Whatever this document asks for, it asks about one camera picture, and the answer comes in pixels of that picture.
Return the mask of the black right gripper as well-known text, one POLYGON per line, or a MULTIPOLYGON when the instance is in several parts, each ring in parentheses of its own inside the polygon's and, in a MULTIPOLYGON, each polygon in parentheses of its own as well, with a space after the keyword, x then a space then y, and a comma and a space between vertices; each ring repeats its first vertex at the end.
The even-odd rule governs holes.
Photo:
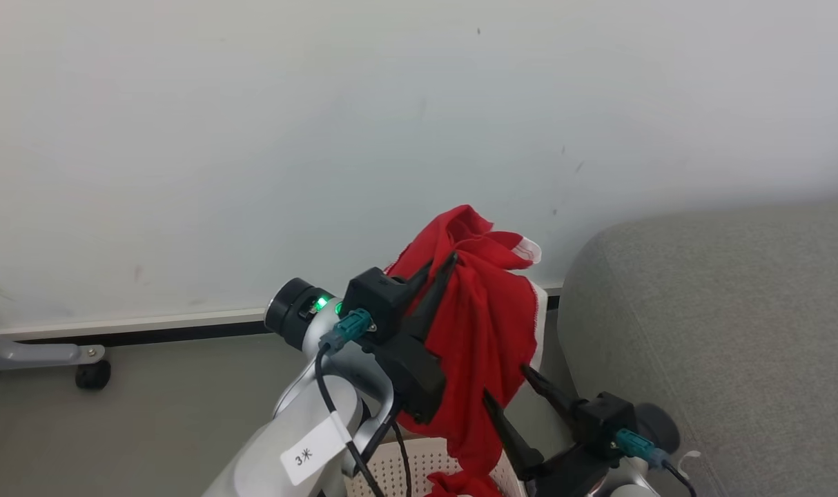
MULTIPOLYGON (((527 383, 555 410, 568 427, 576 422, 576 400, 548 380, 529 364, 520 371, 527 383)), ((516 477, 526 485, 529 496, 586 496, 604 478, 604 460, 592 455, 584 445, 576 444, 549 460, 543 460, 539 450, 529 446, 517 428, 505 415, 504 409, 487 390, 483 390, 483 406, 494 425, 505 456, 516 477)))

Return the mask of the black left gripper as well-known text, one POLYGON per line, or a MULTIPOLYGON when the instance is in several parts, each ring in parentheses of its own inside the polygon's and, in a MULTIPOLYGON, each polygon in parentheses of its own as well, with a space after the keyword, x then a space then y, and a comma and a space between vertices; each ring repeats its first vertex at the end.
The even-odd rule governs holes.
MULTIPOLYGON (((443 402, 445 374, 437 356, 420 340, 427 340, 439 305, 443 302, 458 261, 451 252, 434 273, 431 284, 407 317, 407 333, 391 337, 375 347, 373 355, 401 399, 401 409, 420 425, 431 424, 443 402)), ((400 279, 400 314, 406 315, 425 286, 433 261, 423 264, 411 277, 400 279)))

